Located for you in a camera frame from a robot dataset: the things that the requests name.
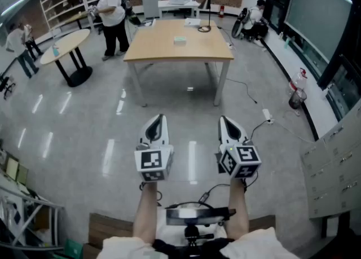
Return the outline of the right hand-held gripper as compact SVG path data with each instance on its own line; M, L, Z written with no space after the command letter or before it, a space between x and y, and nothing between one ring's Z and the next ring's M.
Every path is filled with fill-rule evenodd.
M218 173L231 178L252 178L262 161L258 150L245 129L235 120L221 116L218 121L218 136L221 143L217 159Z

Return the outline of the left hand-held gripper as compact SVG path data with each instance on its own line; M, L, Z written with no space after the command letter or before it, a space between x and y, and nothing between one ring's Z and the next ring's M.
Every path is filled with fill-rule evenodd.
M173 164L174 147L169 144L167 118L163 114L151 117L139 131L141 143L134 151L137 172L143 182L164 181Z

